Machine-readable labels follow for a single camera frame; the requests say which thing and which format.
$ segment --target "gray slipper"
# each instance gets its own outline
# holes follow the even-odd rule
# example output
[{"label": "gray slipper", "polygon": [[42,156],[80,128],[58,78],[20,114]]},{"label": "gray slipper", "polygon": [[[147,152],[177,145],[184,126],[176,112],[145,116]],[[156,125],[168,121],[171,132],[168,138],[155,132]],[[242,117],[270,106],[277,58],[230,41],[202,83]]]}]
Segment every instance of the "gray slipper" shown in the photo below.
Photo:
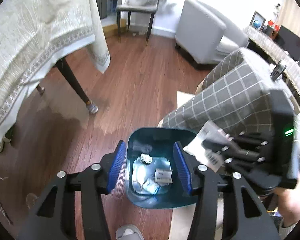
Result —
[{"label": "gray slipper", "polygon": [[118,228],[115,233],[115,237],[117,238],[117,240],[145,240],[140,230],[134,225],[124,225]]}]

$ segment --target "picture frame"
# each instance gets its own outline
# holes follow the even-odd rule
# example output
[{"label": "picture frame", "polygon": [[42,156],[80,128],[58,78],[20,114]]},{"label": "picture frame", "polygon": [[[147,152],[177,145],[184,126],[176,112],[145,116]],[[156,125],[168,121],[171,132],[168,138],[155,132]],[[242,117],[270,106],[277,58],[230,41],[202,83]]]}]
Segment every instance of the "picture frame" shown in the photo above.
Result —
[{"label": "picture frame", "polygon": [[266,18],[264,18],[260,13],[257,11],[254,12],[253,17],[251,19],[250,25],[253,26],[253,22],[258,20],[260,22],[260,27],[256,28],[258,31],[261,31],[263,26],[265,25]]}]

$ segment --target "paper with barcode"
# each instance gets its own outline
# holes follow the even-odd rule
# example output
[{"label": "paper with barcode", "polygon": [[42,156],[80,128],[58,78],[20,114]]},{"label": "paper with barcode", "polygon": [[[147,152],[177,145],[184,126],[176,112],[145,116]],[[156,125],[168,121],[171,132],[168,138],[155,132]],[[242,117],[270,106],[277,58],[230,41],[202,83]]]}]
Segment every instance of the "paper with barcode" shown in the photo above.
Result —
[{"label": "paper with barcode", "polygon": [[154,180],[161,186],[167,186],[172,183],[172,170],[155,169]]},{"label": "paper with barcode", "polygon": [[217,172],[223,165],[224,160],[221,154],[214,153],[210,149],[205,149],[202,142],[205,139],[211,139],[218,143],[229,143],[227,135],[213,121],[208,120],[201,128],[197,136],[183,150],[196,157],[200,164],[204,164]]}]

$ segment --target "green led light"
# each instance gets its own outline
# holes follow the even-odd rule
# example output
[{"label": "green led light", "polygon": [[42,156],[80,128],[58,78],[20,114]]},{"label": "green led light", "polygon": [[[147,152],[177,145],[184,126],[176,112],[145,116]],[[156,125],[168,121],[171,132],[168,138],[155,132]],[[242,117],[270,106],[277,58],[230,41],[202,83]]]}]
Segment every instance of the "green led light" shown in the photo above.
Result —
[{"label": "green led light", "polygon": [[286,131],[286,134],[289,134],[289,133],[292,133],[293,132],[293,129],[290,129],[288,131]]}]

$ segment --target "human hand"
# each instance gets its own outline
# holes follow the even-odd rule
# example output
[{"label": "human hand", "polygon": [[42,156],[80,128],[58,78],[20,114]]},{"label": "human hand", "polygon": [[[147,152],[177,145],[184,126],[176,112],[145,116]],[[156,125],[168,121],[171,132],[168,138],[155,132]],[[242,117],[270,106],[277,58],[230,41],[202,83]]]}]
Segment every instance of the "human hand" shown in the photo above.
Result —
[{"label": "human hand", "polygon": [[300,174],[295,189],[277,187],[278,211],[283,217],[283,226],[289,227],[300,220]]}]

